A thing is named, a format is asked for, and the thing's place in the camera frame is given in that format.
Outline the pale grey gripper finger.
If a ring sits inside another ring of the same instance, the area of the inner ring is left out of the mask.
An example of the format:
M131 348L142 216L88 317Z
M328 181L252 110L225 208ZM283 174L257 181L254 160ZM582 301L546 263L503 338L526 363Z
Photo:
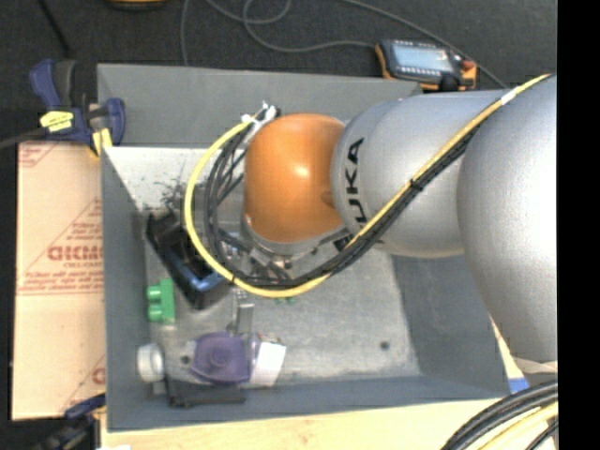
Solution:
M232 331L236 335L251 332L255 304L245 291L235 291L232 310Z

